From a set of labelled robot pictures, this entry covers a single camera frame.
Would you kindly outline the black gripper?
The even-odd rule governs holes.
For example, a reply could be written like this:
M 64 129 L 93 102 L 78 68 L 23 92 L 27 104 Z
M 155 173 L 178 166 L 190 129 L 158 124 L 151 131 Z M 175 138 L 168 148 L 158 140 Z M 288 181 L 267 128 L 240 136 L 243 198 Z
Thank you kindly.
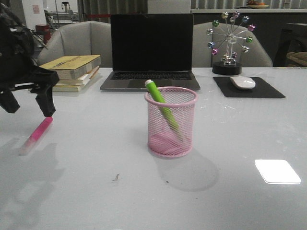
M 39 67 L 32 59 L 36 34 L 11 11 L 0 6 L 0 106 L 14 114 L 19 104 L 12 91 L 19 84 L 37 94 L 36 101 L 45 117 L 56 111 L 52 88 L 59 81 L 56 72 Z

